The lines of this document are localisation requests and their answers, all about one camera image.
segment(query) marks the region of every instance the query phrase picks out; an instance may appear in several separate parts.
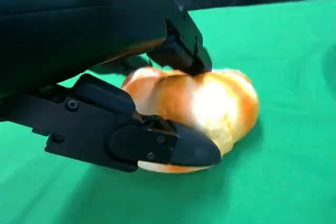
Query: robotic hand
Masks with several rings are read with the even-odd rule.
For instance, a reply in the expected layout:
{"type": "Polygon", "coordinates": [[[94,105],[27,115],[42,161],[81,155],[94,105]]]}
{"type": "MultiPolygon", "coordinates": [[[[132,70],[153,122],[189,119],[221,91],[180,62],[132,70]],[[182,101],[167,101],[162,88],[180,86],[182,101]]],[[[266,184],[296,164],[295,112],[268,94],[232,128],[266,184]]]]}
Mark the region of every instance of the robotic hand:
{"type": "Polygon", "coordinates": [[[147,53],[195,75],[212,69],[200,31],[172,0],[0,0],[0,120],[48,136],[45,151],[125,172],[138,161],[211,166],[206,136],[157,115],[88,74],[120,57],[147,53]]]}

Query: green fabric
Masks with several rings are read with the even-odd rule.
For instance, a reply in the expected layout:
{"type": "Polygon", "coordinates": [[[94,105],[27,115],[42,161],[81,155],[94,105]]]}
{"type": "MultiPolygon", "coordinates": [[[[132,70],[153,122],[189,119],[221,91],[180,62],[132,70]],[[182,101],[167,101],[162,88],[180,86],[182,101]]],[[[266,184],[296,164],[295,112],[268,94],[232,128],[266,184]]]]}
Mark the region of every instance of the green fabric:
{"type": "Polygon", "coordinates": [[[1,123],[1,224],[336,223],[336,0],[191,15],[214,68],[255,84],[249,136],[207,171],[126,174],[47,154],[45,137],[1,123]]]}

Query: screw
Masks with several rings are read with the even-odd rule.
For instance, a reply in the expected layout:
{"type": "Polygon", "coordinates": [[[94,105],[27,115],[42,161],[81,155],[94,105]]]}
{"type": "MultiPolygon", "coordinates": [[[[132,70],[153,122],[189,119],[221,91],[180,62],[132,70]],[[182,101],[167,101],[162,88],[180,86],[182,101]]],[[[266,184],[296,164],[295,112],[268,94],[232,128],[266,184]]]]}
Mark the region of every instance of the screw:
{"type": "Polygon", "coordinates": [[[157,139],[158,139],[158,143],[159,144],[163,144],[164,143],[164,136],[158,136],[157,139]]]}
{"type": "Polygon", "coordinates": [[[54,134],[52,136],[52,139],[55,143],[60,144],[65,140],[65,137],[63,135],[60,135],[60,134],[54,134]]]}
{"type": "Polygon", "coordinates": [[[153,159],[155,159],[155,154],[152,153],[152,152],[149,152],[148,155],[147,155],[147,159],[148,159],[148,160],[153,160],[153,159]]]}
{"type": "Polygon", "coordinates": [[[79,107],[78,102],[75,100],[69,100],[67,102],[67,109],[70,111],[76,111],[78,107],[79,107]]]}

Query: green table surface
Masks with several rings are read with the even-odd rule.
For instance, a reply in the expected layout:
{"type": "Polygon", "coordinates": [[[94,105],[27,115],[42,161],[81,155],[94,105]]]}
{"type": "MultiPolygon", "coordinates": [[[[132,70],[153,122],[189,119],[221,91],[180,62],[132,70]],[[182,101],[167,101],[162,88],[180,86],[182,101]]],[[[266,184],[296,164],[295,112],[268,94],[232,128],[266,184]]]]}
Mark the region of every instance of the green table surface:
{"type": "Polygon", "coordinates": [[[127,174],[45,153],[45,137],[1,123],[1,224],[336,223],[336,0],[191,16],[214,68],[254,82],[251,133],[210,170],[127,174]]]}

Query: bread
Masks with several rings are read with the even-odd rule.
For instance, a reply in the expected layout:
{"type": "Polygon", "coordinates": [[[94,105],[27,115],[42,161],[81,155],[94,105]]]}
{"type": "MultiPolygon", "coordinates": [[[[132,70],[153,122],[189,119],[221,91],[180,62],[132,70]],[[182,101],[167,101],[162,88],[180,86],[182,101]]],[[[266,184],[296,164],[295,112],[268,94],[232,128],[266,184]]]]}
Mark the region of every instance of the bread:
{"type": "MultiPolygon", "coordinates": [[[[205,133],[229,152],[256,124],[259,99],[251,80],[233,69],[213,70],[198,76],[183,72],[141,68],[126,77],[122,89],[140,114],[157,114],[205,133]]],[[[188,173],[208,167],[182,167],[139,161],[143,169],[188,173]]]]}

